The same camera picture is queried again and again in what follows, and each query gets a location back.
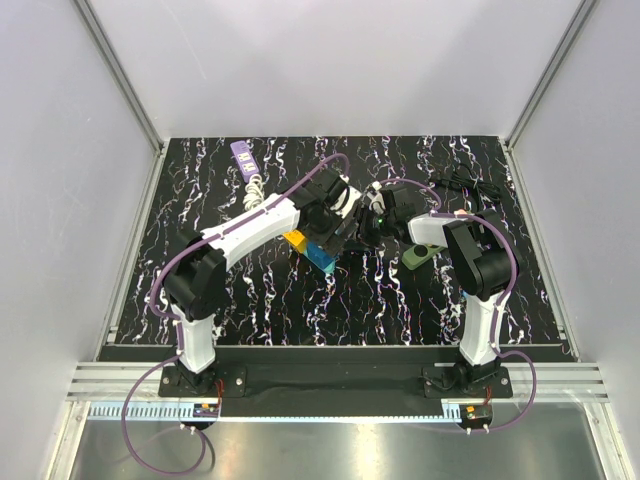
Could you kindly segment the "yellow cube socket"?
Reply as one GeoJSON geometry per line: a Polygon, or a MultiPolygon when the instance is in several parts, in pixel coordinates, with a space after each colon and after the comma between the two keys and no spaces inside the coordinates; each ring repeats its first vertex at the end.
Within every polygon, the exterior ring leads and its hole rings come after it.
{"type": "Polygon", "coordinates": [[[292,230],[283,234],[284,239],[298,253],[304,254],[307,248],[307,238],[299,230],[292,230]]]}

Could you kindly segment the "blue cube socket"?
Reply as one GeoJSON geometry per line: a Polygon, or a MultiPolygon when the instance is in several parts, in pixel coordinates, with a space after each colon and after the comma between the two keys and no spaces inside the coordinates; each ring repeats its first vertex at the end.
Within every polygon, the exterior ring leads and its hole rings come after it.
{"type": "Polygon", "coordinates": [[[313,242],[308,242],[305,251],[309,260],[319,269],[325,270],[334,264],[335,259],[313,242]]]}

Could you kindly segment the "teal triangular power strip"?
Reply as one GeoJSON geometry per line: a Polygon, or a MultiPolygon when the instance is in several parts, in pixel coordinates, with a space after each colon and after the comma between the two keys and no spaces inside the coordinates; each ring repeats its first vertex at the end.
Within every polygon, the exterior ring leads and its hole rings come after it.
{"type": "Polygon", "coordinates": [[[332,260],[329,263],[327,263],[323,268],[323,272],[325,274],[332,274],[335,271],[336,268],[336,261],[332,260]]]}

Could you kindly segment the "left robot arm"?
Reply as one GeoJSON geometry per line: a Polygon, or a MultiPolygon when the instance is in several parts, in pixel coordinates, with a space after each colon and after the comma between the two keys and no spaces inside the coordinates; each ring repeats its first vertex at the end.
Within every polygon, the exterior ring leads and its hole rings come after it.
{"type": "Polygon", "coordinates": [[[169,262],[161,285],[176,326],[180,381],[190,393],[203,396],[215,386],[211,333],[225,301],[227,272],[269,241],[293,231],[336,255],[350,236],[348,227],[361,196],[347,176],[323,169],[224,224],[179,236],[181,250],[169,262]]]}

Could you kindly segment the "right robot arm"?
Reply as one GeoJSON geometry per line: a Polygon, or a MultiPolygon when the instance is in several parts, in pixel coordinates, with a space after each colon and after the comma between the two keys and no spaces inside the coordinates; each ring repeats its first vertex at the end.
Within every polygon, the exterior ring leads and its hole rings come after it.
{"type": "Polygon", "coordinates": [[[466,298],[459,359],[425,383],[445,393],[476,396],[497,376],[504,355],[499,331],[504,309],[519,275],[519,255],[495,211],[477,214],[436,209],[419,214],[406,189],[375,182],[358,203],[358,236],[371,246],[392,237],[407,245],[448,251],[455,279],[466,298]]]}

